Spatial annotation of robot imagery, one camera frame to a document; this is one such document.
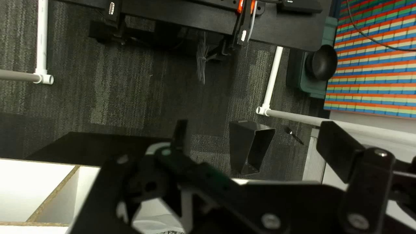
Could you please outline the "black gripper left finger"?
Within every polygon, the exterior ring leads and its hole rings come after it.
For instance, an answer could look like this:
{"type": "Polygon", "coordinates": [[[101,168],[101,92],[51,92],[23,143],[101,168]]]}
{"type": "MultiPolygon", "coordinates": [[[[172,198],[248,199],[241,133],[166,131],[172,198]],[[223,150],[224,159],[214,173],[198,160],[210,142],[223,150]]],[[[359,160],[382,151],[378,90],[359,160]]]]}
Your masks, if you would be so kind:
{"type": "Polygon", "coordinates": [[[180,120],[171,142],[151,144],[131,160],[123,179],[120,203],[124,221],[132,221],[145,202],[162,199],[185,221],[232,221],[235,211],[228,192],[235,181],[210,164],[197,163],[185,153],[188,121],[180,120]]]}

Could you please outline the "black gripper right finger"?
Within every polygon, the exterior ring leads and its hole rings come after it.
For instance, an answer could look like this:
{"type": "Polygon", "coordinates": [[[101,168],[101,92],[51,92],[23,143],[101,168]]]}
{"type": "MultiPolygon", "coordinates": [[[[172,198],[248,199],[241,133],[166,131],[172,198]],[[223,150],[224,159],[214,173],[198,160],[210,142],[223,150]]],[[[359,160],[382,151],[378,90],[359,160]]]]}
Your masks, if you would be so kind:
{"type": "Polygon", "coordinates": [[[396,159],[378,148],[366,148],[353,135],[332,121],[320,126],[317,150],[348,183],[341,211],[349,225],[357,218],[362,226],[382,226],[393,181],[396,159]]]}

